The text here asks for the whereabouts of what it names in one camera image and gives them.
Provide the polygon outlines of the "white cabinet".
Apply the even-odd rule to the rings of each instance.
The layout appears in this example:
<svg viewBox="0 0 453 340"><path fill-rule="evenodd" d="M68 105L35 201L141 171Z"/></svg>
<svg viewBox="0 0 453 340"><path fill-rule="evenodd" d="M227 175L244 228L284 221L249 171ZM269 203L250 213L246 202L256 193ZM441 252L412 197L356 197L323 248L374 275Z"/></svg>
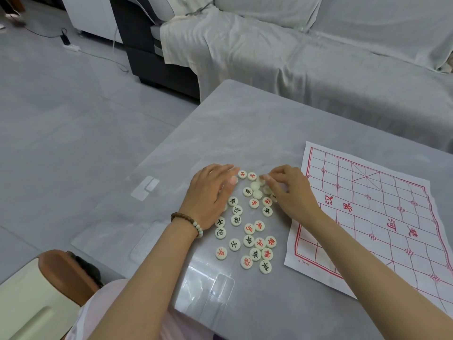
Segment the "white cabinet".
<svg viewBox="0 0 453 340"><path fill-rule="evenodd" d="M62 0L74 28L122 43L110 0Z"/></svg>

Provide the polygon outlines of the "person's pink garment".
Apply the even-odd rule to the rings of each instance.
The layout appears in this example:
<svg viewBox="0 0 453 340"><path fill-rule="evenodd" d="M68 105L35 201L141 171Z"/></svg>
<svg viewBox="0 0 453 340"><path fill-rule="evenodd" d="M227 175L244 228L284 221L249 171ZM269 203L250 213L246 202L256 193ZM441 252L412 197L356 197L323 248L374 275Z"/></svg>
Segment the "person's pink garment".
<svg viewBox="0 0 453 340"><path fill-rule="evenodd" d="M77 320L65 340L87 340L105 312L124 289L128 279L112 281L97 291L80 309ZM159 340L225 340L199 322L169 308L166 312Z"/></svg>

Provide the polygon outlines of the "translucent table bracket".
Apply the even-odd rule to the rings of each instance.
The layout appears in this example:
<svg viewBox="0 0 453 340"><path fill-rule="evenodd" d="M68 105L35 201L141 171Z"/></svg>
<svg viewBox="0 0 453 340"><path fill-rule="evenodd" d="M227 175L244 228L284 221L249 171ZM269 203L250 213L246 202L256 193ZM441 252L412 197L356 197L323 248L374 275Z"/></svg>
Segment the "translucent table bracket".
<svg viewBox="0 0 453 340"><path fill-rule="evenodd" d="M232 290L235 285L235 280L223 273L216 276L211 290L208 294L207 309L208 312L215 318L223 314L227 306Z"/></svg>
<svg viewBox="0 0 453 340"><path fill-rule="evenodd" d="M130 193L131 197L138 201L144 201L160 183L160 180L150 175L146 176L138 186Z"/></svg>

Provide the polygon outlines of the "grey sofa cover cloth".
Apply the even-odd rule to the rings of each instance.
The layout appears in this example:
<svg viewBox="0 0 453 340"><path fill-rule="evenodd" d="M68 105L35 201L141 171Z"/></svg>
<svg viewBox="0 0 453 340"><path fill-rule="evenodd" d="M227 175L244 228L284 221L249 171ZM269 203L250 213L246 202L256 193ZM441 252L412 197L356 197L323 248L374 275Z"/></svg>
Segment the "grey sofa cover cloth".
<svg viewBox="0 0 453 340"><path fill-rule="evenodd" d="M159 29L205 100L234 80L453 154L453 0L204 0Z"/></svg>

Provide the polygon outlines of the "person's left hand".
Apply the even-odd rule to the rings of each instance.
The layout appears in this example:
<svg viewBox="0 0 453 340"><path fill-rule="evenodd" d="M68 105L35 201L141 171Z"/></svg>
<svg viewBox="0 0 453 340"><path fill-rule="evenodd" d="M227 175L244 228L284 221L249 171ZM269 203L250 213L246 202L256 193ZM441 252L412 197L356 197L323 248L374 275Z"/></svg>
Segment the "person's left hand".
<svg viewBox="0 0 453 340"><path fill-rule="evenodd" d="M233 164L211 164L202 168L192 178L178 212L195 221L202 230L210 228L231 196L221 193L222 185L239 170L240 167Z"/></svg>

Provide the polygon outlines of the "brown and cream chair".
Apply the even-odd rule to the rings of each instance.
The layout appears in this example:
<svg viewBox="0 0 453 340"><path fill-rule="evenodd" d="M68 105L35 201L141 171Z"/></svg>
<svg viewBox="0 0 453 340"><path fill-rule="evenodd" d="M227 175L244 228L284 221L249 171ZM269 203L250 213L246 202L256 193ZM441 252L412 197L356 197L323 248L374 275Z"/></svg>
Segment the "brown and cream chair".
<svg viewBox="0 0 453 340"><path fill-rule="evenodd" d="M0 340L65 340L101 287L100 270L73 252L39 254L0 284Z"/></svg>

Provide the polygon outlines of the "person's right forearm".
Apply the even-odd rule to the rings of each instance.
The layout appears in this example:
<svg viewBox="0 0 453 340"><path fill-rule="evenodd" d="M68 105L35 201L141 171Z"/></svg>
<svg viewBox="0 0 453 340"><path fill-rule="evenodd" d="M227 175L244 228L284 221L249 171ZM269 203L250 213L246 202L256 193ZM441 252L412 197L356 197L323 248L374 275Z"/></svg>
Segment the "person's right forearm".
<svg viewBox="0 0 453 340"><path fill-rule="evenodd" d="M319 242L385 340L453 340L453 319L320 208L298 222Z"/></svg>

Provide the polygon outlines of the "person's left forearm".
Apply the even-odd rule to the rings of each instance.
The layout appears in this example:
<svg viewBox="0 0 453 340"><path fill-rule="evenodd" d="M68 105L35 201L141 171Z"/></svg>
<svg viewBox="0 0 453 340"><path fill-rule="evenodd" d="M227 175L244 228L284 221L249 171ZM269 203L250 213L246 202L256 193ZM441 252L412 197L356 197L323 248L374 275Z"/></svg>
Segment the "person's left forearm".
<svg viewBox="0 0 453 340"><path fill-rule="evenodd" d="M158 340L182 265L198 234L189 221L176 217L88 340Z"/></svg>

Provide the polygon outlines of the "person's right hand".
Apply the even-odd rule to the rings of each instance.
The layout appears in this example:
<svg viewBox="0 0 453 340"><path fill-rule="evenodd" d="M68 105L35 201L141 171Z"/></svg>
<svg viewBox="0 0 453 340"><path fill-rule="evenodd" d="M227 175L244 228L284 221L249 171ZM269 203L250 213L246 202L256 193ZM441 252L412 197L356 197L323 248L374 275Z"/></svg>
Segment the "person's right hand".
<svg viewBox="0 0 453 340"><path fill-rule="evenodd" d="M312 227L324 217L306 176L297 167L282 165L267 174L285 174L285 184L267 184L281 209L304 227Z"/></svg>

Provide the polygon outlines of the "white chessboard sheet, red lines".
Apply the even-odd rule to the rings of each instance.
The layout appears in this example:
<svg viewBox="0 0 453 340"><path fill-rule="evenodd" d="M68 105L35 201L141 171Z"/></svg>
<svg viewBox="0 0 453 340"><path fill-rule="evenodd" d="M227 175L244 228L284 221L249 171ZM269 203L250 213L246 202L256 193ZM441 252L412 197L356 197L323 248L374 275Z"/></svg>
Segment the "white chessboard sheet, red lines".
<svg viewBox="0 0 453 340"><path fill-rule="evenodd" d="M308 141L301 171L327 216L453 318L453 251L428 180Z"/></svg>

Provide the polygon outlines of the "pile of cream chess pieces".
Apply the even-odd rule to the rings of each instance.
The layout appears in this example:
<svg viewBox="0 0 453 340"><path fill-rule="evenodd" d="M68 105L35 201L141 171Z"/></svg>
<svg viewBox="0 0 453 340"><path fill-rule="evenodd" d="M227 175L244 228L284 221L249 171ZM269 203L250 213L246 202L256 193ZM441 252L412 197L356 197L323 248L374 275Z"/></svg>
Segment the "pile of cream chess pieces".
<svg viewBox="0 0 453 340"><path fill-rule="evenodd" d="M265 219L273 216L277 199L267 184L259 186L257 173L239 170L236 176L237 192L241 195L232 194L214 222L215 237L228 242L216 249L215 257L224 260L228 254L243 248L240 266L248 270L257 265L262 274L269 274L277 239L273 234L265 234Z"/></svg>

